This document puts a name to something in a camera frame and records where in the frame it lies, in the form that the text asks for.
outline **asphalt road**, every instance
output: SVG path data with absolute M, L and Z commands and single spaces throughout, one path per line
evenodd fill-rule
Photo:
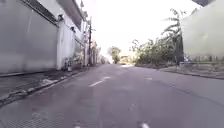
M 103 65 L 0 109 L 0 128 L 223 128 L 224 81 Z

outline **white wall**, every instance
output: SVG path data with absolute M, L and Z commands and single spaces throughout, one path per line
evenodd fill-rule
M 72 22 L 71 18 L 65 13 L 63 8 L 58 4 L 56 0 L 38 0 L 45 8 L 47 8 L 56 18 L 58 15 L 63 14 L 66 25 L 74 27 L 76 36 L 79 40 L 83 38 L 84 21 L 82 20 L 81 30 Z
M 185 54 L 224 56 L 223 5 L 223 0 L 216 0 L 182 21 Z
M 75 33 L 65 24 L 59 23 L 57 46 L 57 69 L 60 70 L 66 58 L 72 58 L 75 53 Z

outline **tree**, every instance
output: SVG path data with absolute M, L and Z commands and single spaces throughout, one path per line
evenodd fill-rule
M 179 65 L 181 61 L 184 61 L 184 52 L 183 52 L 183 40 L 182 40 L 182 31 L 180 26 L 181 17 L 186 14 L 185 11 L 176 11 L 175 9 L 170 9 L 174 17 L 169 17 L 165 20 L 173 21 L 174 24 L 168 26 L 162 34 L 168 33 L 167 42 L 171 42 L 175 47 L 175 62 Z
M 116 46 L 112 46 L 108 49 L 108 54 L 112 57 L 115 64 L 117 64 L 120 60 L 120 57 L 119 57 L 120 52 L 121 50 Z

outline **overcast sky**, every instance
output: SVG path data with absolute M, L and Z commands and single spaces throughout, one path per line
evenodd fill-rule
M 110 46 L 127 51 L 130 42 L 155 39 L 170 23 L 170 8 L 191 13 L 200 6 L 191 0 L 83 0 L 97 30 L 94 38 L 106 53 Z

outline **house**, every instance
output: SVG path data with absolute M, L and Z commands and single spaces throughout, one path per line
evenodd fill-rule
M 181 22 L 184 53 L 191 59 L 224 59 L 224 1 L 197 0 L 204 6 Z
M 84 63 L 86 17 L 74 0 L 0 1 L 0 75 Z

